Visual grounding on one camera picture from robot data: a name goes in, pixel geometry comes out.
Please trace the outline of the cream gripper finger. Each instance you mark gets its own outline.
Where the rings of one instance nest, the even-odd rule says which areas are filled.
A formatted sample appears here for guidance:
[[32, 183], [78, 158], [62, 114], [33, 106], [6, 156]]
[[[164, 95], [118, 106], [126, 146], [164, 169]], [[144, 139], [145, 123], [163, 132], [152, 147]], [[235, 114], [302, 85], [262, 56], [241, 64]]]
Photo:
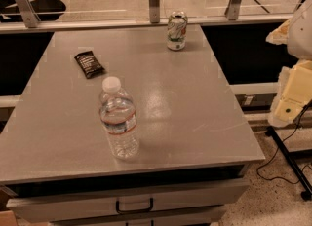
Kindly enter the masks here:
[[301, 59], [292, 68], [283, 66], [268, 115], [269, 124], [277, 128], [291, 124], [311, 100], [312, 61]]

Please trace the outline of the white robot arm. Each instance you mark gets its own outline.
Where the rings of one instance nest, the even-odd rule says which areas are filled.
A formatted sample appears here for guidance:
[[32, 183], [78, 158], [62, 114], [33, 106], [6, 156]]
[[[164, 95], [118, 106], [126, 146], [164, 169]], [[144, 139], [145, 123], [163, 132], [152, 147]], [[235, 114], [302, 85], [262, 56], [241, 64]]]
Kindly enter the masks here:
[[298, 59], [292, 67], [283, 66], [277, 94], [268, 116], [271, 126], [289, 125], [312, 100], [312, 0], [306, 0], [292, 15], [266, 37], [271, 44], [287, 46]]

